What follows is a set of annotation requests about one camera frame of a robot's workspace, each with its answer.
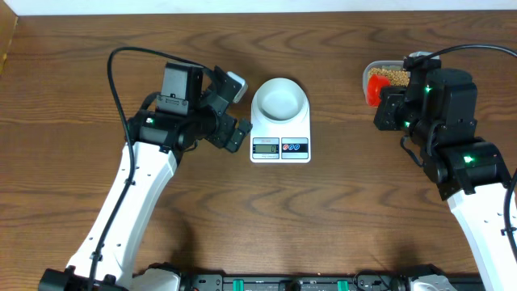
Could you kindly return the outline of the orange measuring scoop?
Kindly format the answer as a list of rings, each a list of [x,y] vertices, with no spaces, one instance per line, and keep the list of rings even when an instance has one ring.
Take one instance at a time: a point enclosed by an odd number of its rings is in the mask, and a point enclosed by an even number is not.
[[[380,105],[380,93],[384,87],[390,86],[390,80],[382,75],[373,74],[368,80],[366,101],[368,106],[376,108]]]

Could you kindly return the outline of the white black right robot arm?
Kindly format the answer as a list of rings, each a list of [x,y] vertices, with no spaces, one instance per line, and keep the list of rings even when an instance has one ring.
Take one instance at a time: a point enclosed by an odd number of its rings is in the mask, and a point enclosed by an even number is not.
[[[487,290],[516,288],[516,176],[476,135],[477,86],[457,69],[413,70],[407,86],[375,86],[375,126],[402,131],[411,157],[448,203]]]

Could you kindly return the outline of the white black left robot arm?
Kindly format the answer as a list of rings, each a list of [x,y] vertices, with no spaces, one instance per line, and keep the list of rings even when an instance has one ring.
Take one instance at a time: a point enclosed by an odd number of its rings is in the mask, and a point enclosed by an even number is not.
[[[166,264],[133,273],[153,210],[183,155],[207,140],[234,153],[251,131],[227,114],[247,90],[219,67],[168,63],[162,89],[148,95],[127,122],[128,137],[110,192],[89,234],[65,270],[47,269],[40,290],[172,290],[181,276]]]

